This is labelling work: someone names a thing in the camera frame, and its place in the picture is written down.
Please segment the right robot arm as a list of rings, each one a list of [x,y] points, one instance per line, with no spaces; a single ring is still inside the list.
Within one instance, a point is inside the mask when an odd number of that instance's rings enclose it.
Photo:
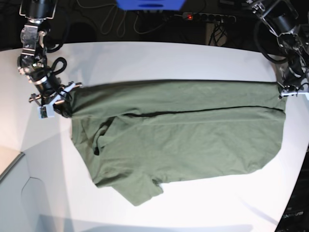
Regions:
[[[47,54],[54,53],[63,46],[70,28],[67,19],[60,43],[55,44],[49,40],[51,27],[48,20],[54,18],[56,6],[56,0],[24,0],[19,10],[19,14],[27,22],[20,34],[22,52],[17,59],[17,67],[19,73],[39,92],[32,94],[29,101],[38,104],[39,117],[42,119],[55,114],[70,118],[70,91],[75,87],[73,82],[62,84],[58,77],[67,67],[65,58],[59,57],[51,66],[48,65]]]

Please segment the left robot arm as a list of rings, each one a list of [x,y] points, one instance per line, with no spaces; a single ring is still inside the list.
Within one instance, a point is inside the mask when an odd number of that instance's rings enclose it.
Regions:
[[[254,26],[253,38],[262,55],[281,67],[278,82],[280,97],[309,93],[309,30],[298,22],[298,13],[289,0],[248,0],[248,8],[259,19]],[[283,59],[274,59],[259,42],[260,26],[265,25],[273,34]]]

